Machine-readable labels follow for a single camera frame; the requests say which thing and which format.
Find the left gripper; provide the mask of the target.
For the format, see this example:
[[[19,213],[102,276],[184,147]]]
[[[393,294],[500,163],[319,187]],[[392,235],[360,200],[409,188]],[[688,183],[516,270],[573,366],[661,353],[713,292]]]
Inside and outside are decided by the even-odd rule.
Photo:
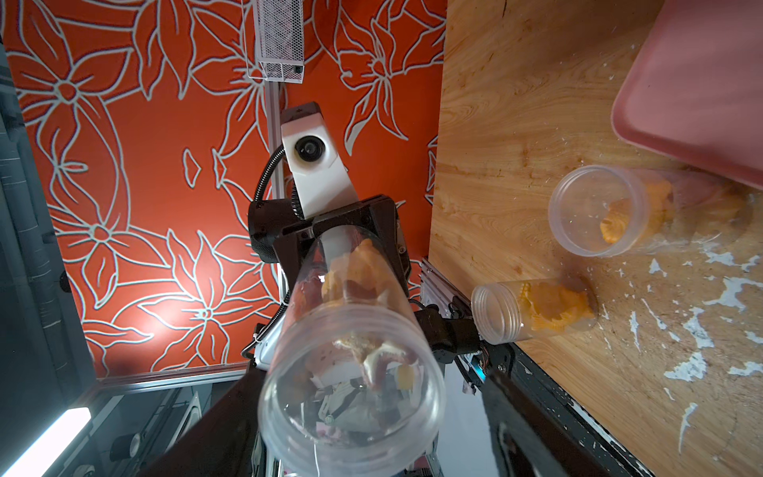
[[[339,226],[358,227],[376,237],[399,283],[407,285],[411,260],[397,207],[388,196],[378,195],[311,219],[298,218],[288,199],[252,202],[248,208],[252,249],[263,262],[279,264],[290,286],[296,284],[314,242]]]

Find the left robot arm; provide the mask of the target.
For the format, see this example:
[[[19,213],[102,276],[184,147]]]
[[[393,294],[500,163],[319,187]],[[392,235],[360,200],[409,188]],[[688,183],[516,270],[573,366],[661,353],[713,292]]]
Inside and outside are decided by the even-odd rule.
[[[250,368],[151,476],[393,476],[446,419],[444,367],[478,348],[470,322],[411,299],[411,264],[386,196],[309,217],[287,199],[250,205],[252,247],[290,298]]]

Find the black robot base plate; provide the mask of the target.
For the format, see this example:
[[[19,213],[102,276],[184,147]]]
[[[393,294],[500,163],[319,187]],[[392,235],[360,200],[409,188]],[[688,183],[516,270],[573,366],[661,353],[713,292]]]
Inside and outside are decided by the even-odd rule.
[[[514,344],[489,345],[469,299],[427,260],[415,315],[445,377],[434,476],[649,476],[651,470]]]

